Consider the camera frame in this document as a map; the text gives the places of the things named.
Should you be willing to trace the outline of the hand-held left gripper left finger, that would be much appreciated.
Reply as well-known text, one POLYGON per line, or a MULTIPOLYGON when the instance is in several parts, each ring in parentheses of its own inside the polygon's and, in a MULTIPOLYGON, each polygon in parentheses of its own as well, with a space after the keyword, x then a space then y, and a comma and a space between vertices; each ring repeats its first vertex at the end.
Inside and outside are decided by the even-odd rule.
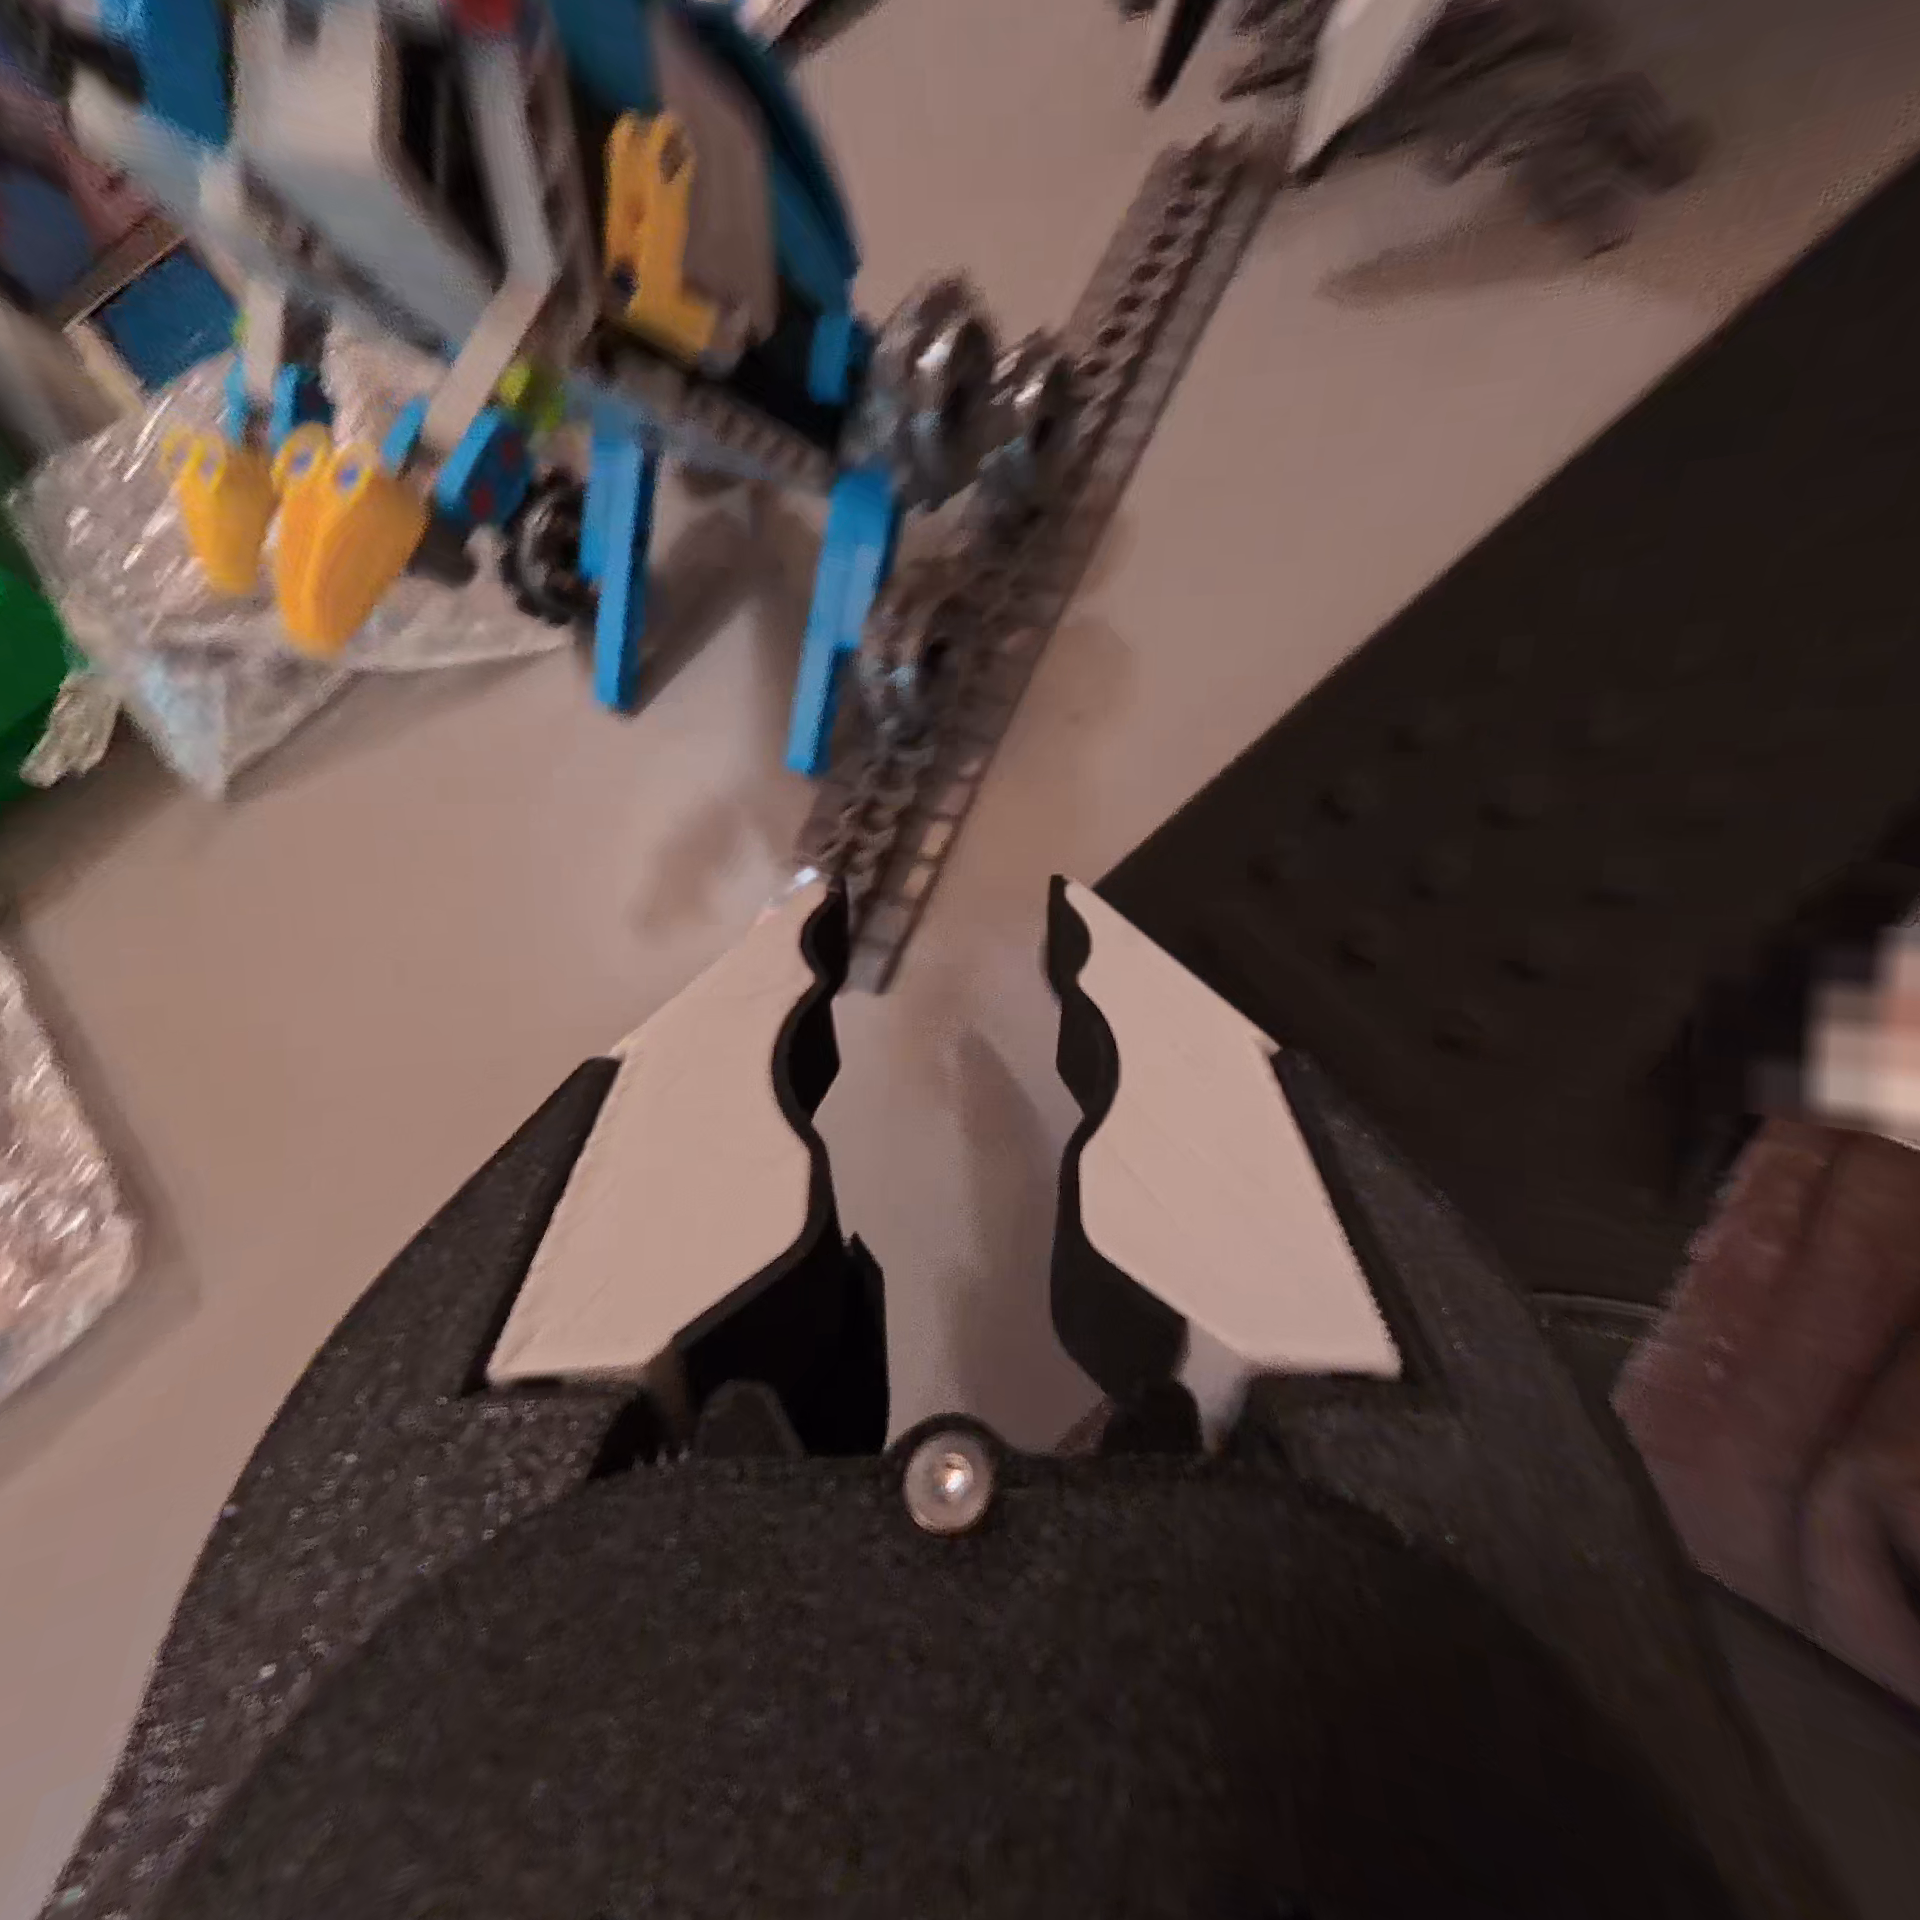
POLYGON ((640 1379, 836 1237, 817 1117, 847 977, 847 891, 803 878, 615 1044, 490 1383, 640 1379))

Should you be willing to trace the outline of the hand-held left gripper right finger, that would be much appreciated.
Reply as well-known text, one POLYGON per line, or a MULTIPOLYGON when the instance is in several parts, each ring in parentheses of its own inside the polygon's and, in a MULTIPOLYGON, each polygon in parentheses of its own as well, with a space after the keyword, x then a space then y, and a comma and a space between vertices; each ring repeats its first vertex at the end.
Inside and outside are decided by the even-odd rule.
POLYGON ((1048 889, 1062 1161, 1050 1313, 1090 1379, 1399 1379, 1283 1050, 1082 881, 1048 889))

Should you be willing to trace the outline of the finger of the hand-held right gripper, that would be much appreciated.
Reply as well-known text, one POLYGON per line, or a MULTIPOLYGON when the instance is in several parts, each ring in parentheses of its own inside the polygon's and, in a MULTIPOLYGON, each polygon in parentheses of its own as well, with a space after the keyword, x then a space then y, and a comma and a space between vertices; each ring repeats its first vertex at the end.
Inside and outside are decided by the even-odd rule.
POLYGON ((1376 102, 1441 13, 1441 2, 1334 2, 1291 130, 1294 170, 1313 170, 1331 141, 1376 102))

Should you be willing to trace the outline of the pile of grey track links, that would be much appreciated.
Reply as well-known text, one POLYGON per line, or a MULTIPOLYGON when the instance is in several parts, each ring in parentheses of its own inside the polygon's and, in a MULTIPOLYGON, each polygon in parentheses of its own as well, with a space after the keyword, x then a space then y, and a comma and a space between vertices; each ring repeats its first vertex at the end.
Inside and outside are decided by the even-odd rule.
POLYGON ((1614 59, 1588 5, 1441 5, 1399 75, 1313 170, 1291 166, 1291 130, 1334 2, 1228 5, 1243 54, 1219 94, 1280 117, 1286 185, 1398 150, 1418 150, 1441 185, 1499 170, 1528 217, 1572 236, 1584 255, 1617 250, 1647 202, 1696 174, 1705 135, 1614 59))

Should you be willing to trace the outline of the blue toy robot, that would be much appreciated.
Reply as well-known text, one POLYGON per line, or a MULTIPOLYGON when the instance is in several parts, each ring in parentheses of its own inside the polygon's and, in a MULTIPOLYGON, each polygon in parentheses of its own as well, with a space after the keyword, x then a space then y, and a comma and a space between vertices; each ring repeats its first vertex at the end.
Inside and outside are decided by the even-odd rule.
POLYGON ((924 730, 958 613, 887 591, 908 516, 1038 508, 1075 361, 966 275, 882 325, 832 157, 738 5, 20 5, 71 137, 246 282, 176 503, 215 591, 337 657, 499 542, 524 613, 639 694, 664 465, 825 501, 785 758, 847 693, 924 730))

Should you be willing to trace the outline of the grey desk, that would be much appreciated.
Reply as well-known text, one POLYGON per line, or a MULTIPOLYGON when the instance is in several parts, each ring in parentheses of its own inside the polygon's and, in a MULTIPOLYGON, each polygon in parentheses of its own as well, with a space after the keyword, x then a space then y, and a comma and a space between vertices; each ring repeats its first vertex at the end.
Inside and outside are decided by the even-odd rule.
MULTIPOLYGON (((1623 5, 1712 126, 1571 260, 1408 161, 1252 242, 1001 740, 894 987, 842 1002, 824 1132, 881 1260, 894 1413, 1051 1447, 1075 1107, 1054 874, 1102 876, 1916 147, 1916 5, 1623 5)), ((203 803, 124 742, 14 815, 35 1004, 143 1222, 129 1297, 6 1405, 6 1916, 83 1833, 209 1525, 356 1297, 586 1055, 788 876, 812 521, 660 495, 647 707, 570 657, 352 689, 203 803)))

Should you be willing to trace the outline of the black perforated pad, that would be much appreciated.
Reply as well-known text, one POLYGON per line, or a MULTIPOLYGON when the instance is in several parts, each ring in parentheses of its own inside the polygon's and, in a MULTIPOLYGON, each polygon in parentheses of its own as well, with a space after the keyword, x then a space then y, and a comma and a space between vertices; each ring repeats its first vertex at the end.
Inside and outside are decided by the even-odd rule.
POLYGON ((1097 891, 1538 1292, 1655 1300, 1690 1029, 1916 822, 1906 166, 1097 891))

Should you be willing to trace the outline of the bubble wrap bag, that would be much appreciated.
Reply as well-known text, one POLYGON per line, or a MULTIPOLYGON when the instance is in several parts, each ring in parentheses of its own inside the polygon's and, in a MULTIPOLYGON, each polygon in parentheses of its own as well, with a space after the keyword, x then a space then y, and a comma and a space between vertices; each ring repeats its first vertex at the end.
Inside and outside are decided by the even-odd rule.
POLYGON ((35 1383, 129 1292, 138 1225, 112 1161, 2 956, 2 1396, 35 1383))
POLYGON ((299 657, 267 588, 219 597, 190 556, 171 482, 186 445, 224 420, 233 350, 215 353, 70 445, 10 495, 80 668, 167 770, 223 795, 350 683, 535 660, 570 634, 519 613, 497 539, 457 588, 406 579, 331 660, 299 657))

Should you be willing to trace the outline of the green plastic bin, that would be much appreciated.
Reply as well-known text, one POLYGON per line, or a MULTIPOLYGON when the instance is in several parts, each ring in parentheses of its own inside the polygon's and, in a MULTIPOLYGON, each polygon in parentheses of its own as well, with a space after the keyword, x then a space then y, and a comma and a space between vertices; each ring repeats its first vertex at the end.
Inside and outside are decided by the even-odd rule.
POLYGON ((64 623, 32 566, 2 558, 2 812, 31 789, 28 767, 47 738, 74 657, 64 623))

